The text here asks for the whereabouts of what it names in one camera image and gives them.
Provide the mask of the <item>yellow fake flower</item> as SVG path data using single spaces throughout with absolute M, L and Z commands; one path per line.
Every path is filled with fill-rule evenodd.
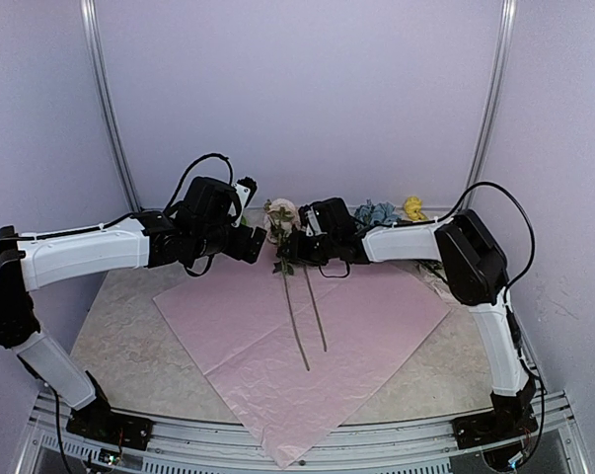
M 426 221 L 427 217 L 422 211 L 422 200 L 419 197 L 411 196 L 403 204 L 407 218 L 412 222 Z

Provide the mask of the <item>blue fake flower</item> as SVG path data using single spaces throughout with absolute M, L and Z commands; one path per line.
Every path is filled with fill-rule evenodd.
M 371 228 L 380 224 L 393 225 L 400 218 L 396 213 L 396 208 L 390 202 L 374 203 L 371 199 L 357 207 L 353 217 L 359 229 Z

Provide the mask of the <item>right aluminium corner post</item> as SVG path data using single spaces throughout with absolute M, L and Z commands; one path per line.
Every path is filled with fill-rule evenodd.
M 466 188 L 476 184 L 482 178 L 493 126 L 499 109 L 500 95 L 512 42 L 517 5 L 517 0 L 504 0 L 502 2 L 497 42 L 490 70 L 489 85 L 483 107 L 482 121 L 475 145 L 473 161 L 466 182 Z

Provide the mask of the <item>purple wrapping paper sheet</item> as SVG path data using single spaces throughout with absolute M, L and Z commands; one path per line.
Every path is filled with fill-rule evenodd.
M 155 304 L 245 427 L 335 429 L 372 397 L 448 314 L 390 265 L 343 280 L 223 263 Z

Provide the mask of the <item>left aluminium corner post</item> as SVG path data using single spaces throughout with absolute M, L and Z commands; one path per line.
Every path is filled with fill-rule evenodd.
M 128 208 L 131 211 L 140 211 L 141 204 L 138 192 L 130 172 L 129 163 L 126 158 L 119 131 L 118 121 L 114 111 L 104 49 L 100 36 L 96 2 L 93 0 L 82 0 L 80 2 L 80 10 L 87 48 L 94 72 L 99 104 L 103 114 L 107 138 L 112 151 L 113 163 Z

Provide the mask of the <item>cream printed ribbon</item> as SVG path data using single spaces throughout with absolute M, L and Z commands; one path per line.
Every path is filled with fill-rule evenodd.
M 427 283 L 440 297 L 451 296 L 447 278 L 439 262 L 416 261 L 420 278 Z

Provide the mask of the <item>aluminium corner post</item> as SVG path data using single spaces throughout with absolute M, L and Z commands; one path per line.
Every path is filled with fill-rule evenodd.
M 118 121 L 114 111 L 104 49 L 100 36 L 96 2 L 93 0 L 82 0 L 80 2 L 80 10 L 87 48 L 94 72 L 99 104 L 103 114 L 107 138 L 112 151 L 113 163 L 128 208 L 131 211 L 140 211 L 141 204 L 138 192 L 130 172 L 129 163 L 126 158 L 119 131 Z
M 512 42 L 517 5 L 517 0 L 504 0 L 502 2 L 497 42 L 490 70 L 489 85 L 483 107 L 482 121 L 475 145 L 473 161 L 466 182 L 466 188 L 476 184 L 482 178 L 493 126 L 499 109 L 500 95 Z

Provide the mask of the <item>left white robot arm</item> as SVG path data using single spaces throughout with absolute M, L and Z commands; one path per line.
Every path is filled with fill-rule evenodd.
M 250 177 L 234 184 L 196 177 L 184 198 L 163 210 L 46 234 L 0 228 L 0 347 L 47 384 L 94 436 L 112 437 L 118 415 L 95 378 L 44 329 L 33 293 L 66 280 L 172 264 L 197 277 L 196 261 L 212 262 L 219 254 L 253 264 L 265 232 L 242 216 L 257 188 Z

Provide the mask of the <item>aluminium front rail frame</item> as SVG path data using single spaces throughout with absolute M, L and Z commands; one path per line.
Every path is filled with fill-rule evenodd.
M 117 409 L 89 430 L 50 392 L 38 395 L 15 473 L 586 473 L 562 393 L 537 394 L 518 422 L 481 409 L 315 433 Z

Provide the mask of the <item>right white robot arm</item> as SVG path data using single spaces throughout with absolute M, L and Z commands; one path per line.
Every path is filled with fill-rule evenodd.
M 520 328 L 511 308 L 507 259 L 472 210 L 424 221 L 397 220 L 359 226 L 342 198 L 299 208 L 300 224 L 280 243 L 277 255 L 290 263 L 323 267 L 392 261 L 442 265 L 450 293 L 469 308 L 489 362 L 492 410 L 485 420 L 494 437 L 533 430 L 534 376 L 525 367 Z

